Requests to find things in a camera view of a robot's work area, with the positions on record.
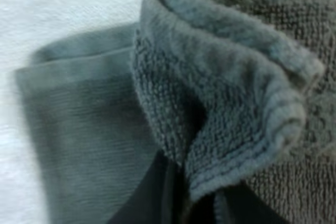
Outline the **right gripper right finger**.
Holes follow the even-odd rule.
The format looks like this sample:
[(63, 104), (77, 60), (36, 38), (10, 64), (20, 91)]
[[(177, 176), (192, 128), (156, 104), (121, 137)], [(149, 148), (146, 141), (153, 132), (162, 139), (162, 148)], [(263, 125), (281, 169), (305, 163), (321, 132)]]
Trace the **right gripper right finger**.
[(228, 186), (219, 192), (220, 223), (285, 223), (245, 183)]

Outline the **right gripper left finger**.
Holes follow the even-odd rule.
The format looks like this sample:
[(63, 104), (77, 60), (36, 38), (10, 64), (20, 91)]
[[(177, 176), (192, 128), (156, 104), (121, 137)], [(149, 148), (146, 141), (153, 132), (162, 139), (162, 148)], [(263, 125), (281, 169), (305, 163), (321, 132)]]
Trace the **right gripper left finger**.
[(182, 171), (158, 151), (138, 187), (108, 223), (180, 223), (183, 196)]

